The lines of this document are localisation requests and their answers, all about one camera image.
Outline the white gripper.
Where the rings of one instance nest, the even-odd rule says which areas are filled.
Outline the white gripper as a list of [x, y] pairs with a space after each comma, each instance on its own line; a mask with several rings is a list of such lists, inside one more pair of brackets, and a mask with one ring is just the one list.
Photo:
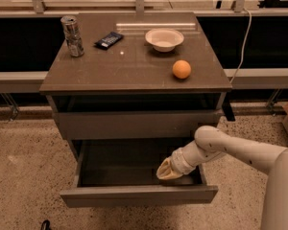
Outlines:
[[194, 170], [195, 166], [191, 166], [186, 161], [183, 156], [182, 148], [179, 148], [172, 152], [170, 159], [166, 158], [161, 163], [156, 171], [156, 176], [160, 180], [172, 180], [190, 174]]

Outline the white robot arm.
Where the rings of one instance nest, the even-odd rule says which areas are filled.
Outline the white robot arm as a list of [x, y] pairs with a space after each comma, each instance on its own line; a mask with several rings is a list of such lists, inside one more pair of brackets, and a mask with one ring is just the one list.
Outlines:
[[288, 230], [288, 148], [232, 137], [214, 126], [201, 126], [194, 140], [175, 149], [158, 167], [160, 180], [187, 175], [205, 162], [228, 154], [268, 175], [261, 230]]

